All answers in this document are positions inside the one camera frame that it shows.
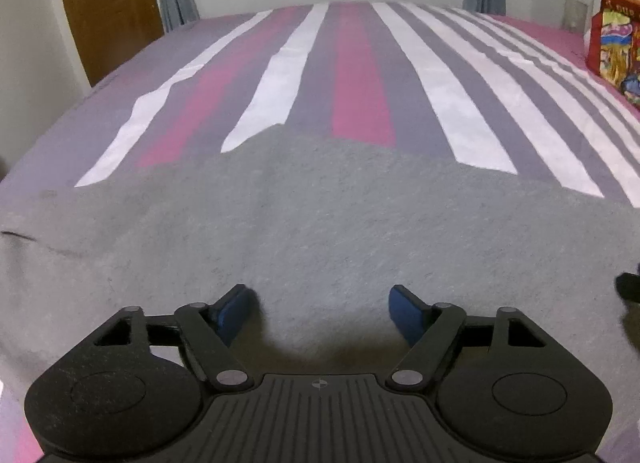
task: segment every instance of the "wooden door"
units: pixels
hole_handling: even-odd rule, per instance
[[[156,0],[63,2],[92,86],[163,34]]]

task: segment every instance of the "wall switch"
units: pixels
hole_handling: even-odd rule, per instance
[[[580,0],[564,0],[562,29],[573,33],[584,33],[589,6]]]

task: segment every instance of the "black object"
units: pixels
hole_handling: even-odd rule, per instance
[[[514,308],[472,317],[394,286],[412,348],[389,374],[254,380],[226,348],[251,301],[237,285],[174,315],[114,315],[27,393],[41,462],[599,461],[607,389]]]
[[[622,299],[640,303],[640,275],[621,273],[616,277],[616,291]]]

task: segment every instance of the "ribbed black plate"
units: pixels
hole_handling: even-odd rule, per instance
[[[495,463],[449,435],[418,396],[372,375],[267,375],[216,398],[184,437],[136,463]],[[574,463],[594,463],[583,456]],[[43,463],[63,463],[49,456]]]

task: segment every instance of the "gray blanket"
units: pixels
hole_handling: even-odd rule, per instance
[[[406,351],[386,309],[401,283],[472,314],[522,309],[609,387],[610,436],[640,417],[634,311],[613,287],[640,260],[625,205],[275,127],[214,159],[42,194],[0,224],[0,379],[19,396],[122,306],[171,313],[235,283],[262,308],[234,344],[250,369],[390,367]]]

